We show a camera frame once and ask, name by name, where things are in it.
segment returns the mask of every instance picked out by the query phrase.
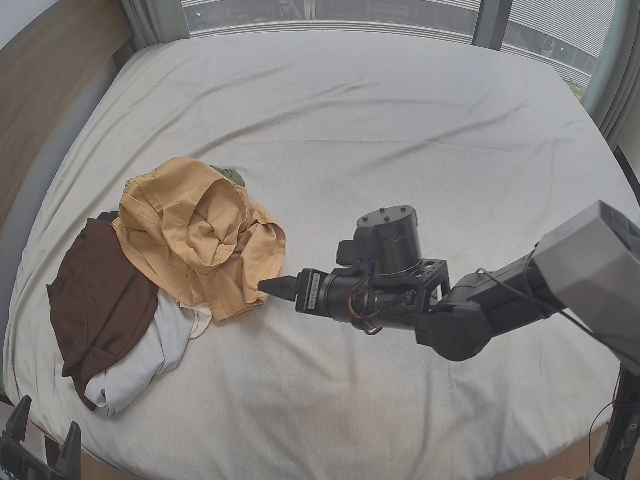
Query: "wooden headboard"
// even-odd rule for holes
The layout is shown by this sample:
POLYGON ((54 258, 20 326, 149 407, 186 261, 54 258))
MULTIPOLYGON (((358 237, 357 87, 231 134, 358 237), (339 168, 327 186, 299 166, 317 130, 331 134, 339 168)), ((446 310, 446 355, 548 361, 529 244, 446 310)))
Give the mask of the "wooden headboard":
POLYGON ((130 36, 120 0, 60 0, 0 50, 0 229, 44 140, 130 36))

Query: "building exterior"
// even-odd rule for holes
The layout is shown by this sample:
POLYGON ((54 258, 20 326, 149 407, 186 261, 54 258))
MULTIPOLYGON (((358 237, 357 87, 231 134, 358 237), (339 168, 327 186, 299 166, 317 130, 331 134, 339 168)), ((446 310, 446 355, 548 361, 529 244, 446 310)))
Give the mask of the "building exterior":
MULTIPOLYGON (((502 50, 551 64, 584 87, 616 0, 513 0, 502 50)), ((480 0, 182 0, 192 36, 364 29, 470 43, 480 0)))

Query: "bed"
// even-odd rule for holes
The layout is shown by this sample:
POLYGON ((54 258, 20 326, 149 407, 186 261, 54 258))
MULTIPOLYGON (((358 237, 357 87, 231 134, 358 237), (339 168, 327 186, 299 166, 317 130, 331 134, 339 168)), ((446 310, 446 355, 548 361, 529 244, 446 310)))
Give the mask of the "bed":
MULTIPOLYGON (((4 384, 58 442, 149 479, 481 480, 586 436, 618 362, 560 317, 452 363, 412 333, 369 337, 271 298, 210 326, 122 413, 91 413, 45 284, 87 217, 174 156, 235 168, 287 235, 281 275, 334 267, 380 206, 410 204, 453 282, 528 252, 597 199, 640 221, 624 175, 547 65, 468 45, 344 31, 244 33, 135 53, 73 142, 22 254, 4 384)), ((608 417, 604 411, 600 420, 608 417)))

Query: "serial number label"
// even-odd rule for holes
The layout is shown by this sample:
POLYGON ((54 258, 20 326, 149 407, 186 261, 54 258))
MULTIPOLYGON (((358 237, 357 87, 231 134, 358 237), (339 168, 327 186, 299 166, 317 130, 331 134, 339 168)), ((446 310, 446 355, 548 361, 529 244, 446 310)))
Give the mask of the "serial number label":
POLYGON ((311 309, 311 311, 316 308, 318 288, 320 288, 320 274, 315 272, 311 277, 311 292, 309 292, 309 302, 307 303, 307 309, 311 309))

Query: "brown shirt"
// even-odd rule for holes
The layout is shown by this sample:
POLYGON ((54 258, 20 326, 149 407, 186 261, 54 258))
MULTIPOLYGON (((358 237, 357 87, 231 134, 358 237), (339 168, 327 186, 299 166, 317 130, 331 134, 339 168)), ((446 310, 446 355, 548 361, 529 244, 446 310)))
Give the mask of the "brown shirt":
POLYGON ((111 223, 87 219, 47 286, 62 377, 84 397, 87 382, 117 363, 147 331, 157 308, 155 284, 124 256, 111 223))
POLYGON ((246 189, 192 158, 130 179, 113 222, 124 254, 153 283, 216 322, 256 308, 258 281, 276 277, 285 236, 246 189))

